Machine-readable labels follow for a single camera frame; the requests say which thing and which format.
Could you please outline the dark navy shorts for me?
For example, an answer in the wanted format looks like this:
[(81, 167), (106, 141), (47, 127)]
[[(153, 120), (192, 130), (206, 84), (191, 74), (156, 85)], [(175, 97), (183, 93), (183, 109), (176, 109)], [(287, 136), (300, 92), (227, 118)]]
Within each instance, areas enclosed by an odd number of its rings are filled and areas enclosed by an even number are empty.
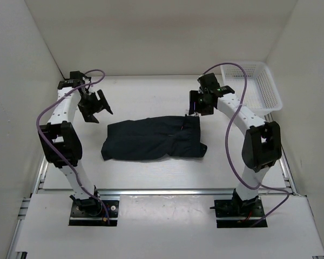
[(107, 126), (101, 148), (104, 160), (148, 161), (165, 156), (203, 158), (199, 117), (163, 116), (125, 120)]

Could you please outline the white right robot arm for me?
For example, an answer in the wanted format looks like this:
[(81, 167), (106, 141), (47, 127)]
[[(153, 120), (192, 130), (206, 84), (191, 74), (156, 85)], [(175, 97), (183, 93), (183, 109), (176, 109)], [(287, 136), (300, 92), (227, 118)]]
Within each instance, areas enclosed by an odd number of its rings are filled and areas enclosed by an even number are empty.
[(189, 113), (212, 115), (218, 110), (230, 119), (228, 125), (236, 125), (244, 136), (241, 151), (244, 170), (230, 204), (224, 209), (230, 215), (243, 216), (256, 205), (266, 173), (281, 158), (280, 126), (244, 106), (231, 87), (220, 86), (214, 73), (200, 76), (198, 83), (199, 89), (190, 92)]

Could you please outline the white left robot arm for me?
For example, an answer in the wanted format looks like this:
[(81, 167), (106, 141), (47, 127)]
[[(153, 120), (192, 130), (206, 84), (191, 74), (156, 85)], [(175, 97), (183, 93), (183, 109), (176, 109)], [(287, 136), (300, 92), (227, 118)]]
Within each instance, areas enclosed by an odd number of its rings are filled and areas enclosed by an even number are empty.
[(74, 204), (90, 216), (102, 216), (108, 221), (108, 209), (82, 165), (82, 144), (73, 126), (76, 111), (85, 122), (95, 124), (99, 122), (96, 113), (113, 113), (102, 90), (92, 90), (101, 80), (92, 81), (89, 74), (71, 71), (68, 79), (60, 81), (57, 101), (41, 112), (36, 127), (47, 162), (65, 175), (74, 191)]

